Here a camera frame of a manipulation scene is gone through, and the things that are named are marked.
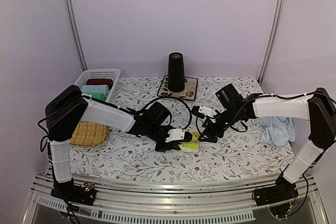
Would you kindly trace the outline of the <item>yellow-green patterned towel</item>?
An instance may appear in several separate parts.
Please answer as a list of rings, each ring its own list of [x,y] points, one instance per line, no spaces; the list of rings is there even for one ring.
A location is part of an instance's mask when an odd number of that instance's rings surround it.
[[[198,153],[199,151],[199,141],[198,137],[200,134],[198,132],[192,132],[192,140],[190,142],[183,142],[179,145],[181,151],[187,153]]]

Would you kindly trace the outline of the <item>light blue towel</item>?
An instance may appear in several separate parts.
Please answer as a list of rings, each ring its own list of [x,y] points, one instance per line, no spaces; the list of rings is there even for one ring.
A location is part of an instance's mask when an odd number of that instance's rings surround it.
[[[260,143],[285,146],[296,139],[295,128],[291,118],[265,117],[260,121],[264,131]]]

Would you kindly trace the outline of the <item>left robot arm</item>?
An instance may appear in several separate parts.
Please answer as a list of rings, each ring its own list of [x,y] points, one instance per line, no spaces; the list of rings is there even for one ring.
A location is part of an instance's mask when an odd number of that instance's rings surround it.
[[[137,137],[145,136],[156,143],[157,152],[177,150],[183,142],[192,140],[191,133],[184,129],[165,125],[170,111],[158,102],[148,109],[123,109],[100,101],[71,85],[53,99],[45,108],[43,122],[47,126],[48,155],[52,164],[57,190],[67,200],[78,195],[78,188],[70,181],[69,146],[71,137],[80,122],[92,122],[116,128]]]

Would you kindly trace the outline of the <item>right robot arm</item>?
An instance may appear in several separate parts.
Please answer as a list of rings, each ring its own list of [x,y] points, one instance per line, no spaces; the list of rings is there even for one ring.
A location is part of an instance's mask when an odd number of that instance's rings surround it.
[[[276,201],[290,195],[291,184],[335,143],[335,101],[324,88],[296,95],[252,93],[243,98],[229,84],[217,91],[216,96],[225,109],[223,112],[205,106],[192,108],[194,116],[205,119],[204,130],[198,138],[200,141],[216,142],[236,122],[249,119],[286,117],[310,122],[308,141],[278,177],[278,185],[271,190],[271,196]]]

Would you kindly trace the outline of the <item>black tall cup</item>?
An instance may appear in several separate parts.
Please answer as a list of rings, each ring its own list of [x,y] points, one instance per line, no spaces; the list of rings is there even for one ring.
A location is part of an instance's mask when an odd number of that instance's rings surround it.
[[[169,54],[168,63],[168,89],[172,92],[184,90],[184,61],[183,55],[179,52]]]

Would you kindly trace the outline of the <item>woven bamboo tray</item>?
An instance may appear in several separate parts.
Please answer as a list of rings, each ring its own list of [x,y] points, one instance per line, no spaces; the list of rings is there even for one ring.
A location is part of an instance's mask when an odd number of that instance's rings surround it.
[[[77,147],[97,147],[109,136],[109,128],[93,122],[79,122],[70,139],[70,144]]]

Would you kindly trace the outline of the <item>dark red rolled towel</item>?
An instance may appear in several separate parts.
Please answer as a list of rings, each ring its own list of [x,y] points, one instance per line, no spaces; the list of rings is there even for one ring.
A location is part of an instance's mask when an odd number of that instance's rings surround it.
[[[113,87],[113,81],[111,79],[99,78],[99,79],[88,79],[86,85],[107,85],[109,89]]]

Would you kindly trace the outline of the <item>white plastic basket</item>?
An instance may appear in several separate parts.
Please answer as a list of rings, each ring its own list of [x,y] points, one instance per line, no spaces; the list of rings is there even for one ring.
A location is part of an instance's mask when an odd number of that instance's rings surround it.
[[[112,81],[112,86],[109,88],[107,102],[112,102],[114,91],[117,87],[118,78],[121,74],[120,69],[92,69],[83,71],[74,82],[74,85],[82,88],[90,79],[108,79]]]

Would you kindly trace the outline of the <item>aluminium front rail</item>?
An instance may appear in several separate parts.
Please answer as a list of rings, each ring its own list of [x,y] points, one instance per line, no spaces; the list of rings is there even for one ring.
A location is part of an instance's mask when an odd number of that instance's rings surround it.
[[[76,175],[75,184],[92,182],[92,206],[76,204],[69,218],[66,204],[51,196],[50,173],[37,175],[28,194],[22,223],[330,223],[314,178],[297,182],[299,192],[289,217],[258,206],[256,189],[272,186],[274,175],[222,182],[150,183]]]

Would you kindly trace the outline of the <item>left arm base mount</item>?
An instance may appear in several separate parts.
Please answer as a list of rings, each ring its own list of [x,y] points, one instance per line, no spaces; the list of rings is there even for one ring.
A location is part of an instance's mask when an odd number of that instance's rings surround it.
[[[96,199],[97,190],[91,188],[89,183],[77,186],[73,181],[58,183],[54,182],[50,195],[62,199],[64,202],[78,203],[92,206]]]

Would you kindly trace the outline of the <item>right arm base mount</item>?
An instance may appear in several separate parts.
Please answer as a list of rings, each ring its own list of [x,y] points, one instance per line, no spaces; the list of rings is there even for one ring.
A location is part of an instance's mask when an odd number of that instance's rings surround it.
[[[280,183],[273,186],[259,186],[251,194],[257,206],[275,204],[298,197],[296,183]]]

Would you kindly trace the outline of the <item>right aluminium post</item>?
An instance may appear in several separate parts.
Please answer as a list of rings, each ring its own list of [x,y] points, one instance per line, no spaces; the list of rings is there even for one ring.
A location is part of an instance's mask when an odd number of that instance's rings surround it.
[[[281,14],[284,7],[285,0],[276,0],[276,6],[274,11],[274,17],[272,21],[272,26],[264,54],[264,58],[261,64],[260,72],[257,78],[257,81],[260,86],[263,85],[265,82],[267,70],[271,61],[272,51],[274,49],[276,37],[277,37],[277,31],[279,28],[280,20],[281,20]]]

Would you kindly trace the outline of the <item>aluminium post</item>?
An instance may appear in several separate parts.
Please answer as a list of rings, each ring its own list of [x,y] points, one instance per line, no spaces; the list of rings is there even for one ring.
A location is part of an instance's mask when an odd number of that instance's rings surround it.
[[[68,16],[69,26],[70,26],[71,34],[73,37],[75,49],[77,52],[79,64],[80,64],[82,71],[85,71],[88,69],[88,67],[87,67],[87,63],[86,63],[85,56],[83,53],[83,48],[82,48],[81,41],[80,41],[80,36],[79,36],[79,31],[78,31],[78,27],[76,23],[73,3],[72,3],[72,0],[64,0],[64,2],[65,2],[66,13]]]
[[[272,26],[264,54],[264,58],[261,64],[260,72],[257,78],[257,81],[260,86],[263,85],[265,82],[267,70],[271,61],[272,51],[274,49],[276,37],[277,37],[277,31],[279,28],[280,20],[281,20],[281,14],[284,7],[285,0],[276,0],[276,6],[274,11],[274,17],[272,21]]]

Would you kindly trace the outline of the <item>left aluminium post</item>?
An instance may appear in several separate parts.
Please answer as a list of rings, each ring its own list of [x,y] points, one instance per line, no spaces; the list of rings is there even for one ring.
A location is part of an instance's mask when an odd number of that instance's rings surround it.
[[[87,63],[86,63],[85,56],[83,53],[83,48],[82,48],[81,41],[80,41],[80,36],[79,36],[79,31],[78,31],[78,27],[76,23],[73,3],[72,3],[72,0],[64,0],[64,2],[65,2],[66,13],[68,16],[69,26],[70,26],[71,34],[73,37],[75,49],[77,52],[79,64],[80,64],[82,71],[85,71],[88,69],[88,67],[87,67]]]

